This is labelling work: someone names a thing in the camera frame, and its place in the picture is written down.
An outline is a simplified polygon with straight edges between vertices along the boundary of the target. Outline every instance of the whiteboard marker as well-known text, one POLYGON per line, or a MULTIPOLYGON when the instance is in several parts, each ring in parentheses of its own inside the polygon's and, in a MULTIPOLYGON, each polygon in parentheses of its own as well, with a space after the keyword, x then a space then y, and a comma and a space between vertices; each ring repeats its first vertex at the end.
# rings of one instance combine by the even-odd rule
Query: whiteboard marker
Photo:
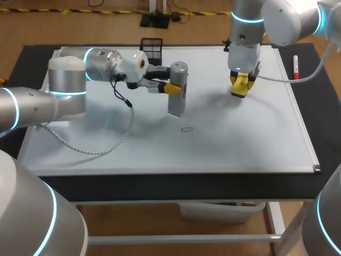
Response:
POLYGON ((294 80, 298 80, 299 75, 298 75, 298 56, 294 56, 294 80))

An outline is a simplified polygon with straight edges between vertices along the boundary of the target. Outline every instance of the silver cylinder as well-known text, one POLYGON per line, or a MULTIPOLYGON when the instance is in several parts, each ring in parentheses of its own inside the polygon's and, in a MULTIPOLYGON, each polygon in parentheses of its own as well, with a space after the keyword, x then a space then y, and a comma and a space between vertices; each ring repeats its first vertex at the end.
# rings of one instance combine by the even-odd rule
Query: silver cylinder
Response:
POLYGON ((317 35, 341 46, 341 1, 319 0, 322 23, 317 35))
POLYGON ((118 51, 105 48, 65 47, 61 50, 60 56, 75 56, 82 59, 86 65, 88 80, 108 82, 113 75, 113 62, 120 54, 118 51))
POLYGON ((314 34, 321 24, 316 1, 268 0, 261 16, 269 39, 276 45, 288 45, 314 34))
POLYGON ((0 131, 52 121, 52 95, 25 87, 0 88, 0 131))
POLYGON ((230 39, 236 44, 251 45, 263 41, 261 8, 265 0, 233 0, 230 39))
POLYGON ((302 223, 302 245, 309 256, 341 252, 341 165, 331 176, 302 223))
POLYGON ((70 121, 85 116, 86 95, 56 96, 57 112, 54 121, 70 121))
POLYGON ((168 112, 181 116, 186 106, 188 66, 185 62, 175 62, 170 66, 170 83, 182 88, 181 93, 168 96, 168 112))
POLYGON ((86 91, 85 71, 48 70, 49 90, 74 93, 86 91))
POLYGON ((78 210, 2 151, 0 162, 1 255, 85 255, 78 210))

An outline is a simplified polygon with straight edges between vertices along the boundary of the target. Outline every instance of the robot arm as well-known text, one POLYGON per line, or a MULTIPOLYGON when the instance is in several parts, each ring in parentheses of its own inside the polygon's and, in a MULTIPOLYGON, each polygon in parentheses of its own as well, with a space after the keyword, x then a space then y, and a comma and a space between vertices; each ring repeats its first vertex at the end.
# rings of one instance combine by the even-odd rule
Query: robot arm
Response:
POLYGON ((265 33, 280 46, 313 34, 340 46, 341 1, 234 0, 228 64, 235 96, 244 98, 258 75, 260 43, 265 33))
POLYGON ((173 66, 149 65, 142 51, 123 58, 110 49, 66 47, 59 55, 48 64, 48 91, 0 88, 0 131, 84 116, 87 79, 114 79, 126 82, 130 89, 146 87, 151 93, 167 94, 181 94, 185 83, 177 86, 178 77, 187 79, 187 73, 179 74, 173 66), (170 79, 170 83, 153 81, 154 78, 170 79))
POLYGON ((86 78, 89 81, 113 80, 127 83, 128 88, 146 87, 150 93, 181 93, 176 84, 153 81, 152 79, 168 80, 171 68, 154 66, 142 51, 131 56, 122 57, 118 51, 111 49, 66 47, 60 50, 60 56, 76 56, 86 65, 86 78))

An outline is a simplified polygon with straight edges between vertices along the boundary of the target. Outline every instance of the white cable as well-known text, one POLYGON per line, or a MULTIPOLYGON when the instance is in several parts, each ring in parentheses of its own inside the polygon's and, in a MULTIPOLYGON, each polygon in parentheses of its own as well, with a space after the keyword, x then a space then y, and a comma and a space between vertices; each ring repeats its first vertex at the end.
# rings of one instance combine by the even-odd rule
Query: white cable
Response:
POLYGON ((105 155, 107 153, 112 152, 114 149, 116 149, 124 141, 124 139, 128 136, 128 134, 129 134, 129 132, 133 126, 133 122, 134 122, 134 108, 131 107, 130 109, 131 109, 131 120, 130 120, 128 129, 126 130, 126 132, 122 135, 122 137, 118 140, 118 142, 114 146, 112 146, 111 148, 107 149, 106 151, 102 151, 102 152, 86 151, 86 150, 79 149, 77 147, 74 147, 74 146, 68 144, 62 137, 60 137, 50 127, 48 127, 46 125, 42 125, 42 124, 38 125, 38 127, 41 127, 43 129, 47 130, 49 133, 51 133, 53 136, 55 136, 61 143, 63 143, 65 146, 67 146, 68 148, 70 148, 76 152, 79 152, 82 154, 87 154, 87 155, 105 155))
POLYGON ((314 73, 312 73, 310 76, 307 76, 305 78, 302 78, 302 79, 298 79, 298 80, 282 80, 282 79, 276 79, 276 78, 270 78, 270 77, 265 77, 265 76, 257 76, 261 79, 265 79, 265 80, 270 80, 270 81, 275 81, 275 82, 280 82, 280 83, 291 83, 291 84, 294 84, 294 83, 301 83, 301 82, 305 82, 305 81, 308 81, 312 78, 314 78, 319 72, 320 70, 322 69, 323 67, 323 64, 324 62, 326 61, 332 47, 334 46, 334 43, 331 42, 327 49, 325 50, 323 56, 322 56, 322 59, 320 61, 320 64, 318 65, 318 67, 316 68, 316 70, 314 71, 314 73))

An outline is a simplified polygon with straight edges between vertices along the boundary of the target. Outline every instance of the whiteboard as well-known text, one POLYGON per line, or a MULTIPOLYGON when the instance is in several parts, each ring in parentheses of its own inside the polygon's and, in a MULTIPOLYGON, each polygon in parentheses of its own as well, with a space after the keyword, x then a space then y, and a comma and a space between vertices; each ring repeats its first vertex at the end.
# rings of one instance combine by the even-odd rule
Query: whiteboard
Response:
MULTIPOLYGON (((137 48, 118 48, 122 56, 137 48)), ((163 65, 189 66, 186 109, 167 113, 166 94, 117 89, 135 109, 132 130, 104 156, 65 147, 45 130, 28 129, 18 160, 36 175, 170 173, 312 173, 318 164, 289 84, 257 79, 244 99, 231 95, 228 53, 221 46, 164 47, 163 65), (181 128, 192 127, 188 132, 181 128)), ((286 78, 278 50, 262 46, 261 75, 286 78)), ((129 108, 109 83, 87 82, 86 117, 50 127, 81 149, 103 151, 122 136, 129 108)))

